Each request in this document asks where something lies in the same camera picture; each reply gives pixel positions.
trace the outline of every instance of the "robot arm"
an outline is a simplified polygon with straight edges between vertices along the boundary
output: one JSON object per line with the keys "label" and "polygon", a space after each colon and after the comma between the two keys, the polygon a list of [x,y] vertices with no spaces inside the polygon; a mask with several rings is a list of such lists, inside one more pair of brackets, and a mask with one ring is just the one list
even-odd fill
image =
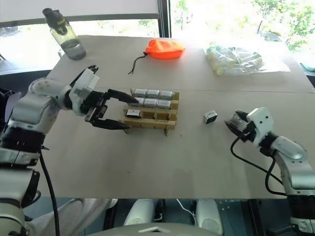
{"label": "robot arm", "polygon": [[0,138],[0,234],[30,235],[24,223],[22,208],[35,197],[39,172],[34,171],[39,151],[60,110],[72,110],[85,121],[104,129],[128,129],[128,125],[110,119],[102,120],[111,97],[137,103],[132,96],[109,89],[93,91],[99,78],[98,68],[90,66],[70,84],[38,79],[12,110]]}
{"label": "robot arm", "polygon": [[308,162],[307,151],[273,132],[267,108],[256,108],[249,114],[236,111],[225,123],[244,142],[251,141],[261,153],[275,159],[289,201],[292,226],[300,235],[314,235],[315,171]]}

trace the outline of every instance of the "tabletop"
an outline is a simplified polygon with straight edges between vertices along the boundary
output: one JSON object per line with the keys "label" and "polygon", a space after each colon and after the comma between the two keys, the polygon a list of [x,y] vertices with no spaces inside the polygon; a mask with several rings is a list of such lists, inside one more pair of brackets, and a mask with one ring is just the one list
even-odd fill
{"label": "tabletop", "polygon": [[[275,198],[264,187],[263,172],[232,156],[229,147],[236,137],[224,124],[235,110],[251,111],[261,106],[269,109],[275,132],[303,144],[315,167],[315,93],[293,59],[286,58],[291,72],[217,77],[202,50],[186,45],[178,61],[167,64],[145,58],[136,65],[133,75],[127,75],[149,39],[100,36],[80,39],[87,56],[81,61],[63,57],[50,78],[68,83],[84,67],[97,64],[100,81],[95,90],[178,91],[178,121],[168,137],[161,130],[140,128],[125,134],[92,127],[71,111],[61,111],[46,136],[45,146],[50,151],[43,152],[56,196]],[[106,118],[123,117],[124,103],[111,99],[108,107]],[[205,125],[203,115],[210,110],[216,110],[218,118]],[[250,143],[237,144],[235,151],[264,168],[270,165],[270,159]],[[278,167],[274,174],[280,176]],[[270,185],[275,191],[283,191],[273,179]],[[48,195],[43,177],[39,190]]]}

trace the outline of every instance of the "white pants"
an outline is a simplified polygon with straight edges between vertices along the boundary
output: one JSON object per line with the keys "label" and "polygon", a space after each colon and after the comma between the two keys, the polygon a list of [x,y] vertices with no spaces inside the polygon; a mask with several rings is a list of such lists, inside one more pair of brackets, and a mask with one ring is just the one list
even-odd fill
{"label": "white pants", "polygon": [[[58,208],[60,235],[77,236],[117,199],[74,198]],[[34,236],[55,236],[54,213],[50,212],[28,222]]]}

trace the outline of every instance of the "window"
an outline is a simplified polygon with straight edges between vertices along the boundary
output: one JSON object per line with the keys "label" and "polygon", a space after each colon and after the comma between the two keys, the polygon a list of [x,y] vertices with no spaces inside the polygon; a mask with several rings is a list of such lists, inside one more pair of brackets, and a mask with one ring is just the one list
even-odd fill
{"label": "window", "polygon": [[[70,22],[77,35],[158,37],[158,21],[104,20]],[[0,28],[0,71],[16,68],[52,69],[59,60],[60,46],[47,24]]]}
{"label": "window", "polygon": [[173,38],[281,41],[315,60],[314,0],[170,0]]}

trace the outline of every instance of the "drawstring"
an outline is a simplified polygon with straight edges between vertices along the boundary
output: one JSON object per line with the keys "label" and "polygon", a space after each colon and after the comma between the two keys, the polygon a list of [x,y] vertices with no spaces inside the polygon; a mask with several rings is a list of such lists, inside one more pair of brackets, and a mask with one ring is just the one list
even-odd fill
{"label": "drawstring", "polygon": [[143,54],[144,54],[144,56],[138,57],[136,60],[134,60],[132,70],[128,74],[133,74],[133,70],[134,70],[134,67],[136,66],[136,61],[138,59],[145,58],[148,55],[148,53],[146,53],[146,52],[143,52]]}

